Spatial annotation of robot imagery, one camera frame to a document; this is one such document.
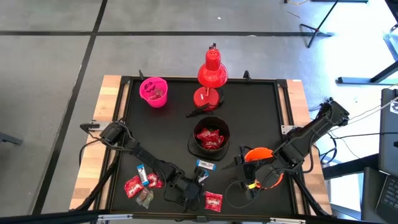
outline computer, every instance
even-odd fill
[[[384,89],[381,105],[398,97],[398,90]],[[381,110],[380,133],[398,132],[398,102],[392,102]],[[376,213],[389,223],[398,222],[398,136],[380,135],[379,170],[387,173]]]

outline lamp shade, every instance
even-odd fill
[[[206,53],[206,61],[198,72],[198,81],[207,88],[219,88],[226,83],[228,72],[221,63],[221,54],[215,44]]]

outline red desk lamp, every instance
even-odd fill
[[[205,107],[204,111],[215,109],[220,102],[220,94],[215,90],[223,86],[228,79],[228,72],[221,63],[221,54],[212,44],[206,52],[206,62],[200,67],[198,81],[203,87],[193,95],[193,102],[197,108]]]

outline orange disc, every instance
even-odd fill
[[[266,148],[266,147],[257,147],[255,149],[250,150],[245,156],[244,156],[244,160],[246,162],[251,162],[251,161],[257,161],[259,159],[267,159],[267,158],[272,158],[272,150]],[[282,174],[279,177],[278,182],[276,182],[276,184],[274,184],[273,186],[266,188],[263,187],[264,189],[271,189],[273,187],[275,187],[276,185],[278,185],[282,179],[283,179],[284,174]],[[261,187],[261,183],[256,181],[256,185],[257,187]]]

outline gray floor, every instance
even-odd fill
[[[100,4],[0,0],[0,30],[92,30]],[[297,32],[301,22],[316,26],[330,6],[282,0],[109,0],[100,30]],[[333,96],[358,114],[357,108],[377,105],[379,88],[338,86],[335,79],[372,77],[393,63],[382,39],[392,25],[384,2],[371,1],[339,4],[324,27],[337,36],[318,38],[311,49],[305,47],[309,38],[302,37],[97,37],[43,212],[68,209],[78,151],[86,141],[78,125],[92,118],[103,75],[137,75],[141,69],[147,76],[192,77],[207,46],[216,42],[230,77],[249,70],[253,78],[301,79],[309,107]],[[87,43],[88,37],[0,36],[0,131],[24,140],[22,146],[0,144],[0,216],[30,212]],[[371,130],[377,125],[376,118]],[[339,152],[341,161],[353,159],[346,152]]]

